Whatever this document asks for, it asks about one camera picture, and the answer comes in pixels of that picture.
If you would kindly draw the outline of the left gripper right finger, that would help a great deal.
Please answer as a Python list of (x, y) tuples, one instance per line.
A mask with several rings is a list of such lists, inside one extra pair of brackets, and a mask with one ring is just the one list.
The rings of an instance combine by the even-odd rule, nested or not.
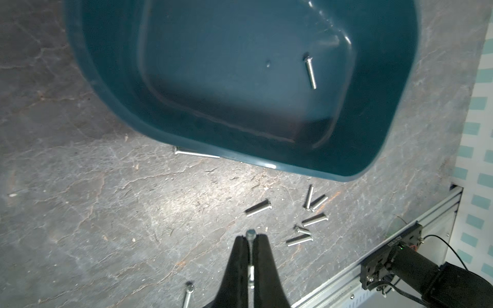
[(290, 304), (277, 271), (268, 236), (257, 235), (253, 251), (254, 307), (287, 307)]

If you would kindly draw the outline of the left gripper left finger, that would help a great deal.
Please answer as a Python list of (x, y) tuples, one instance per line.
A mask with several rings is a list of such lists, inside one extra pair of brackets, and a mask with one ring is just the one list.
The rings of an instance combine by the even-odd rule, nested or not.
[(238, 236), (233, 244), (220, 288), (214, 300), (206, 307), (248, 307), (248, 267), (248, 242), (245, 237)]

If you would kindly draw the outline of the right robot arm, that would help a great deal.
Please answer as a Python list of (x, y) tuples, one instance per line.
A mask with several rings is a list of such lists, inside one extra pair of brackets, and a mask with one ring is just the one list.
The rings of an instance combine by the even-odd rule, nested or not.
[(450, 263), (437, 265), (415, 250), (398, 248), (390, 270), (430, 307), (492, 307), (492, 284)]

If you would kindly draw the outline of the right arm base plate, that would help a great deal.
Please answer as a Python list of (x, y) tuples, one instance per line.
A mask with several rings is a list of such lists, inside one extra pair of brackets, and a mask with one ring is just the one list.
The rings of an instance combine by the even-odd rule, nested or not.
[(392, 237), (361, 262), (359, 281), (364, 290), (368, 290), (372, 283), (382, 281), (386, 276), (392, 275), (390, 267), (398, 250), (404, 247), (415, 252), (418, 250), (421, 245), (422, 229), (422, 225), (415, 223)]

